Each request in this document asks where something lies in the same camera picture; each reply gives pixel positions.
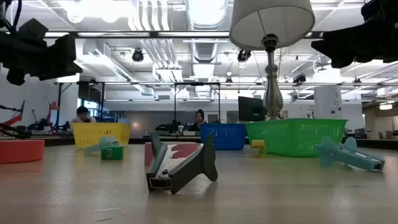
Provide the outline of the red desk lamp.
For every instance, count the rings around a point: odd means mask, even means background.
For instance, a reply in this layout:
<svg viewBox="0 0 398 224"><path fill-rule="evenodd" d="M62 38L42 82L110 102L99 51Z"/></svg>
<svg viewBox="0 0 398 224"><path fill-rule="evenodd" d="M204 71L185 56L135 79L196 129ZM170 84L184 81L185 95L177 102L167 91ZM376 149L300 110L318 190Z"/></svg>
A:
<svg viewBox="0 0 398 224"><path fill-rule="evenodd" d="M48 126L50 127L50 131L49 131L50 134L55 133L54 126L51 123L51 114L52 114L52 111L55 111L58 109L59 109L59 106L58 106L57 102L53 101L52 103L49 104L49 110L47 113L46 122L47 122Z"/></svg>

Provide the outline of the person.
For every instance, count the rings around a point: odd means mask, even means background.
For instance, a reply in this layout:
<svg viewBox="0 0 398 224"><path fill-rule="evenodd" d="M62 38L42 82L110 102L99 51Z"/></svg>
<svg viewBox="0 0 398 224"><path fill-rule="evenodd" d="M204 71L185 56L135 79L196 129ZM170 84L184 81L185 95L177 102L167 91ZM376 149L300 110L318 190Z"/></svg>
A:
<svg viewBox="0 0 398 224"><path fill-rule="evenodd" d="M204 111L203 110L198 110L195 114L195 123L191 125L189 131L199 131L200 130L200 125L205 123L204 122Z"/></svg>
<svg viewBox="0 0 398 224"><path fill-rule="evenodd" d="M80 106L76 110L76 117L71 120L71 123L95 123L94 117L89 115L88 108Z"/></svg>

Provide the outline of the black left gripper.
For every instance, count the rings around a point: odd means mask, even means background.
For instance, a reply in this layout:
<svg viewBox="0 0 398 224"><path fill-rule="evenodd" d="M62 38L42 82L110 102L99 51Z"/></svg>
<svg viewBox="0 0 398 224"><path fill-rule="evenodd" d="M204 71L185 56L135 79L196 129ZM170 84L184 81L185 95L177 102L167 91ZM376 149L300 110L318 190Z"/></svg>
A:
<svg viewBox="0 0 398 224"><path fill-rule="evenodd" d="M30 19L15 32L0 32L0 63L6 69L7 81L21 86L25 75L39 71L39 60L44 55L44 64L39 80L74 76L83 69L75 63L75 38L66 34L47 47L44 36L48 29L37 19Z"/></svg>

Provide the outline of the white column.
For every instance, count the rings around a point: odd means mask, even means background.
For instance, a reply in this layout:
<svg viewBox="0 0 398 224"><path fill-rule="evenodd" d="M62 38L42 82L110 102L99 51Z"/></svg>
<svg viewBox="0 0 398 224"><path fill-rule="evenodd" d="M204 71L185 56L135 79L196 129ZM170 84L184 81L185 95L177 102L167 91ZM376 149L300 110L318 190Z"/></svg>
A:
<svg viewBox="0 0 398 224"><path fill-rule="evenodd" d="M314 90L315 117L341 119L342 100L340 86L318 86Z"/></svg>

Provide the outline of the green plastic basket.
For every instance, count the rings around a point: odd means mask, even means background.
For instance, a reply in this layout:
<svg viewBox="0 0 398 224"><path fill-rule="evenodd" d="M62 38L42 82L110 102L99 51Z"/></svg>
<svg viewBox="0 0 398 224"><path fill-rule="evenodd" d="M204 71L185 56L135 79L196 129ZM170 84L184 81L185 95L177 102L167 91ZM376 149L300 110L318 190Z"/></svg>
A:
<svg viewBox="0 0 398 224"><path fill-rule="evenodd" d="M267 153L287 157L316 157L314 145L324 137L340 143L347 120L291 118L246 124L250 141L263 140Z"/></svg>

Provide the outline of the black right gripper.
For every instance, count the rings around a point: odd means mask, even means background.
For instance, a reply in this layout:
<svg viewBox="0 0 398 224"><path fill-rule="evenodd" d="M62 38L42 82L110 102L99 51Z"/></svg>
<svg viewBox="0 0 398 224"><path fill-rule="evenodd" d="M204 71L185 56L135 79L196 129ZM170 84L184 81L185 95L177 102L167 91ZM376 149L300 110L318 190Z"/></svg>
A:
<svg viewBox="0 0 398 224"><path fill-rule="evenodd" d="M362 7L361 25L328 31L311 47L327 56L332 68L343 68L353 62L366 63L367 56L359 47L361 36L370 32L369 48L375 59L398 61L398 0L370 0Z"/></svg>

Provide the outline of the blue plastic basket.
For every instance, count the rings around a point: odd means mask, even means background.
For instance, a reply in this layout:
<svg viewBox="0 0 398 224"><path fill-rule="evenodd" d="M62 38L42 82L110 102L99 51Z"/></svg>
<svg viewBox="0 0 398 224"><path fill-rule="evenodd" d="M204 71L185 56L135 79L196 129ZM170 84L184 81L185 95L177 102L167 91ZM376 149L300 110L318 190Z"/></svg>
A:
<svg viewBox="0 0 398 224"><path fill-rule="evenodd" d="M244 124L201 124L200 135L204 143L210 133L214 134L213 144L216 151L240 151L246 142Z"/></svg>

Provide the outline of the black computer monitor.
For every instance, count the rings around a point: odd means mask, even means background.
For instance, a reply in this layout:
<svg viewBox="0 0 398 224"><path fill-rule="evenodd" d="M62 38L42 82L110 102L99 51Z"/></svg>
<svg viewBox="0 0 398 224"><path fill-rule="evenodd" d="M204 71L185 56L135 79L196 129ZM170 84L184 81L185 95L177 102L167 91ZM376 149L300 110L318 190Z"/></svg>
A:
<svg viewBox="0 0 398 224"><path fill-rule="evenodd" d="M258 122L266 119L267 110L261 99L239 96L238 112L240 122Z"/></svg>

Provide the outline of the yellow plastic basket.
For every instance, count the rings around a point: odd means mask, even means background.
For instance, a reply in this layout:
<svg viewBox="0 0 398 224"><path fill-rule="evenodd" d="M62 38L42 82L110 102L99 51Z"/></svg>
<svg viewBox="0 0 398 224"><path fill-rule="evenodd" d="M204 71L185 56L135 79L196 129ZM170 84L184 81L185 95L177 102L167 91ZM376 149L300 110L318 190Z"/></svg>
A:
<svg viewBox="0 0 398 224"><path fill-rule="evenodd" d="M102 137L113 137L121 144L128 144L130 125L124 123L73 123L75 146L83 149L98 144Z"/></svg>

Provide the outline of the red round container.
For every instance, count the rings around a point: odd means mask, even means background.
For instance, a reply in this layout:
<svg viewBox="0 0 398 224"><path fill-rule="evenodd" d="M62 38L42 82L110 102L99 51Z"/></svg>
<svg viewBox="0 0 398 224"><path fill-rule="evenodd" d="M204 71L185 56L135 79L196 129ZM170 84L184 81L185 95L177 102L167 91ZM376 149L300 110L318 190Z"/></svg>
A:
<svg viewBox="0 0 398 224"><path fill-rule="evenodd" d="M0 164L40 161L44 149L44 140L0 140Z"/></svg>

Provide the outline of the table lamp with white shade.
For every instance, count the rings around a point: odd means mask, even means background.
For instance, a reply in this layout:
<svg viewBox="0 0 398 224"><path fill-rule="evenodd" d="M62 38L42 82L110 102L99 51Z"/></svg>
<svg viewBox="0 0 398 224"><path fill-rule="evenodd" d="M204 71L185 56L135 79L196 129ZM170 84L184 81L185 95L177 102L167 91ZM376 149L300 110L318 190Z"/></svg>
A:
<svg viewBox="0 0 398 224"><path fill-rule="evenodd" d="M229 40L241 50L267 52L263 103L269 119L279 119L284 105L274 52L303 39L314 25L310 0L234 0Z"/></svg>

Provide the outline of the black background rig frame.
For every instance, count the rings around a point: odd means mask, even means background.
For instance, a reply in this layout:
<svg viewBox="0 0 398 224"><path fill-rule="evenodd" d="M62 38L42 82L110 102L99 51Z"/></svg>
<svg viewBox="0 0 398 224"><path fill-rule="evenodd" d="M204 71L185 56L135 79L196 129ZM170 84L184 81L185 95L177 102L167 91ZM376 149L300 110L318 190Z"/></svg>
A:
<svg viewBox="0 0 398 224"><path fill-rule="evenodd" d="M153 94L154 98L153 99L138 99L138 100L133 100L133 99L115 99L114 101L155 101L155 102L160 102L160 101L172 101L174 103L174 117L172 120L172 124L176 125L177 124L177 88L178 86L182 86L185 88L186 86L209 86L212 88L215 86L214 92L217 94L220 94L221 91L221 83L218 82L94 82L94 81L78 81L78 82L55 82L55 85L59 86L59 91L58 91L58 104L60 105L61 101L61 92L62 90L62 85L66 85L67 87L65 90L70 86L70 85L78 85L78 86L92 86L92 85L101 85L102 90L101 90L101 101L100 101L100 114L103 116L103 105L104 102L106 101L106 87L107 86L132 86L136 89L138 89L141 93L144 92L144 87L149 86L167 86L172 90L173 93L173 98L171 100L161 100L158 96L155 96Z"/></svg>

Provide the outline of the red bar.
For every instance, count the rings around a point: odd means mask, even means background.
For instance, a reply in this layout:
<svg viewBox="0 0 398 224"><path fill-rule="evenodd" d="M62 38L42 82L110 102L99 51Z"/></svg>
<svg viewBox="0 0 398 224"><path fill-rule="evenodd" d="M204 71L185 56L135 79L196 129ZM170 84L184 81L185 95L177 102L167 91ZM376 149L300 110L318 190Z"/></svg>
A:
<svg viewBox="0 0 398 224"><path fill-rule="evenodd" d="M15 123L20 122L21 120L22 120L22 115L19 114L19 115L17 115L17 116L12 117L11 119L9 119L9 120L3 122L3 124L8 125L8 126L11 126L11 125L13 125L13 124L15 124Z"/></svg>

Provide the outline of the black aluminium table frame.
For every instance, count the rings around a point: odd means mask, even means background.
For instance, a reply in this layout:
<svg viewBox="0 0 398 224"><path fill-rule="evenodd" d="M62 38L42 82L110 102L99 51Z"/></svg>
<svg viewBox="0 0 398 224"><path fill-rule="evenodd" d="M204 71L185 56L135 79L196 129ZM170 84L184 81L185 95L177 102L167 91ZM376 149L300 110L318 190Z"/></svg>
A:
<svg viewBox="0 0 398 224"><path fill-rule="evenodd" d="M107 32L55 32L46 33L45 38L71 35L76 39L228 39L228 31L107 31Z"/></svg>

